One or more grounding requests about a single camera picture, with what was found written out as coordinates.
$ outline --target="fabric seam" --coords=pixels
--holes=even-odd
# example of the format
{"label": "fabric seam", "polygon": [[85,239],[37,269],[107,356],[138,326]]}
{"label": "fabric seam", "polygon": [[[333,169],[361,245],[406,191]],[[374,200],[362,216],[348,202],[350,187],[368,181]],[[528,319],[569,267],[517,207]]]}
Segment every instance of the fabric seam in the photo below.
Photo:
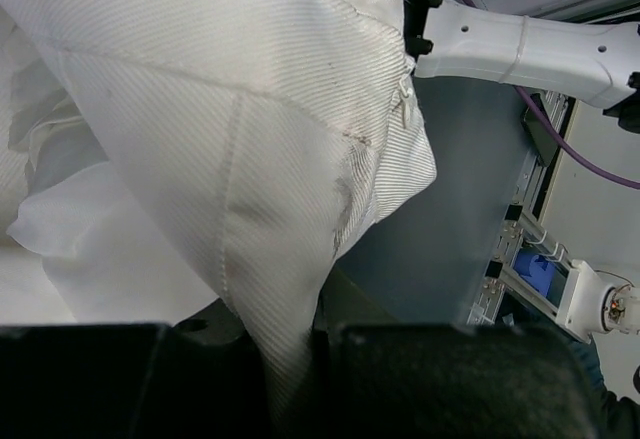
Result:
{"label": "fabric seam", "polygon": [[231,295],[231,291],[229,290],[229,281],[227,280],[227,260],[226,260],[226,237],[227,237],[227,217],[229,212],[229,190],[231,188],[231,173],[233,170],[233,162],[236,153],[236,146],[238,143],[238,133],[240,130],[240,122],[242,119],[242,112],[244,110],[244,94],[236,93],[236,97],[233,100],[233,105],[231,107],[230,113],[230,131],[229,131],[229,140],[231,141],[231,145],[229,147],[229,165],[225,167],[223,177],[226,177],[224,187],[222,189],[222,204],[223,204],[223,215],[224,222],[222,224],[222,239],[220,241],[220,269],[221,269],[221,277],[222,277],[222,291],[224,293],[224,302],[227,304],[229,309],[234,311],[237,314],[236,308],[233,304],[233,297]]}
{"label": "fabric seam", "polygon": [[[347,131],[343,131],[331,124],[328,124],[325,121],[320,120],[318,117],[316,117],[315,114],[311,113],[311,111],[308,111],[307,109],[305,109],[304,106],[302,106],[301,104],[295,101],[292,101],[291,99],[285,96],[281,97],[274,94],[270,94],[265,91],[255,90],[250,87],[247,87],[244,84],[223,83],[219,79],[205,75],[202,72],[188,71],[184,68],[184,65],[180,63],[174,63],[172,61],[158,62],[158,61],[151,60],[149,58],[145,58],[146,56],[142,54],[137,54],[137,53],[134,54],[128,51],[116,51],[116,50],[108,51],[105,48],[102,48],[101,50],[99,50],[98,48],[92,49],[90,46],[86,46],[84,44],[73,43],[70,41],[61,41],[58,39],[47,38],[45,36],[39,36],[39,35],[33,36],[33,42],[39,43],[44,46],[49,46],[60,55],[69,56],[73,54],[78,54],[78,55],[86,54],[88,56],[96,56],[103,59],[109,59],[111,61],[119,61],[127,64],[133,64],[143,68],[160,70],[162,72],[173,74],[174,76],[186,77],[188,79],[192,79],[203,84],[220,87],[222,89],[246,92],[254,96],[275,100],[280,102],[283,105],[286,105],[287,107],[290,107],[302,114],[309,116],[311,119],[313,119],[315,122],[317,122],[318,124],[326,128],[330,132],[334,132],[342,136],[349,137],[350,139],[353,139],[354,141],[357,141],[367,146],[367,141],[364,138],[357,135],[353,135]],[[73,95],[74,88],[72,87],[72,83],[69,80],[68,75],[66,73],[66,68],[64,67],[62,68],[62,74],[65,81],[68,83],[63,85],[65,86],[65,88],[67,88],[69,93]]]}

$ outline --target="metal frame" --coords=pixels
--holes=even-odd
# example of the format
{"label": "metal frame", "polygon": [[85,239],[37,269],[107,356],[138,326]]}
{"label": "metal frame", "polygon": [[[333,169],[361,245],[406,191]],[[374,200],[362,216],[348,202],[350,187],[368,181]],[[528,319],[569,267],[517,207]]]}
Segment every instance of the metal frame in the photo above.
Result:
{"label": "metal frame", "polygon": [[[556,92],[547,92],[543,96],[543,102],[553,127],[556,130],[560,130],[568,111],[568,98]],[[531,150],[527,154],[522,172],[516,183],[512,201],[513,206],[519,207],[520,211],[524,211],[522,214],[524,223],[521,222],[521,215],[513,218],[514,210],[511,209],[512,206],[510,206],[507,215],[505,215],[505,222],[498,237],[493,258],[487,269],[488,273],[471,307],[467,321],[469,324],[493,324],[500,309],[504,293],[507,290],[514,293],[521,300],[531,303],[534,307],[543,307],[544,310],[542,310],[542,312],[548,316],[552,314],[554,309],[557,314],[557,308],[541,296],[512,269],[518,251],[522,248],[524,242],[523,236],[532,239],[532,242],[536,242],[539,241],[542,238],[542,234],[544,234],[544,232],[540,232],[541,230],[544,231],[544,229],[535,227],[538,223],[530,210],[533,208],[538,193],[540,192],[545,171],[546,168],[538,162],[537,153]],[[542,251],[543,254],[553,253],[553,249],[548,251],[549,247],[555,247],[555,245],[550,245],[550,241],[552,241],[551,238],[549,238],[548,241],[546,240],[545,246],[547,246],[547,249]],[[566,254],[564,258],[570,260],[568,254]],[[492,266],[492,264],[501,264],[503,267],[501,273],[497,276],[490,273],[492,267],[495,267]]]}
{"label": "metal frame", "polygon": [[567,248],[551,237],[548,231],[522,205],[512,204],[509,206],[505,220],[518,230],[518,234],[523,236],[530,246],[546,256],[550,262],[555,263],[561,272],[565,275],[569,273],[571,257]]}

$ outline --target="blue component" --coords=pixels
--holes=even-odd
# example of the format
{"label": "blue component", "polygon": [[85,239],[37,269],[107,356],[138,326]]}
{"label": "blue component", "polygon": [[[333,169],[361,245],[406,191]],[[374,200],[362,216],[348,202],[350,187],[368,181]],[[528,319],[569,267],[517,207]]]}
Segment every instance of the blue component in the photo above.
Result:
{"label": "blue component", "polygon": [[520,251],[514,269],[536,291],[547,297],[555,268],[544,256],[529,251]]}

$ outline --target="white fabric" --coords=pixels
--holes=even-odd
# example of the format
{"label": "white fabric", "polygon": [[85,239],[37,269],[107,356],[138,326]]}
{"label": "white fabric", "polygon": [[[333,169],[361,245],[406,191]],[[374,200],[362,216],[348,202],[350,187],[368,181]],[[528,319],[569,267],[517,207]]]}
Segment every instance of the white fabric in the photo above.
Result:
{"label": "white fabric", "polygon": [[[0,5],[75,101],[109,170],[241,317],[265,358],[274,418],[291,419],[304,402],[292,404],[309,377],[309,331],[332,264],[435,177],[408,77],[402,0]],[[63,100],[43,84],[38,117],[21,116],[16,131],[33,135]],[[25,88],[20,100],[34,95]],[[75,194],[94,217],[89,203],[101,195],[60,197]],[[50,203],[30,200],[21,215],[39,224]],[[50,244],[60,235],[73,242],[63,222],[49,239],[25,240],[20,220],[13,234],[29,248],[58,247]],[[73,271],[57,272],[63,281]]]}
{"label": "white fabric", "polygon": [[[216,300],[113,172],[67,92],[12,24],[0,10],[2,139],[25,157],[7,149],[20,167],[0,167],[23,184],[27,161],[29,197],[9,232],[38,256],[4,250],[0,324],[176,323]],[[22,198],[5,203],[2,219],[15,218]]]}
{"label": "white fabric", "polygon": [[14,26],[11,17],[0,9],[0,246],[13,243],[5,230],[16,218],[18,205],[27,193],[24,178],[27,159],[7,147],[12,118],[10,96],[13,69],[4,45]]}
{"label": "white fabric", "polygon": [[0,247],[0,302],[2,325],[76,322],[40,256],[20,247]]}

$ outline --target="white plastic housing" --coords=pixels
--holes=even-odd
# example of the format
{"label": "white plastic housing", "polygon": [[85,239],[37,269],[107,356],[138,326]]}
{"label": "white plastic housing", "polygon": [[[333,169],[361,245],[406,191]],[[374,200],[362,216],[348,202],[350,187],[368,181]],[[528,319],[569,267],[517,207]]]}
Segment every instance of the white plastic housing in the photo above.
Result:
{"label": "white plastic housing", "polygon": [[[618,310],[622,310],[617,320],[609,315],[614,302]],[[617,329],[624,334],[640,334],[640,287],[617,287],[608,296],[605,307],[607,329]]]}
{"label": "white plastic housing", "polygon": [[497,14],[443,0],[429,9],[433,51],[416,77],[460,76],[556,91],[607,109],[635,92],[637,23],[594,26]]}
{"label": "white plastic housing", "polygon": [[584,261],[573,261],[562,294],[556,324],[584,342],[591,332],[606,333],[604,304],[613,285]]}

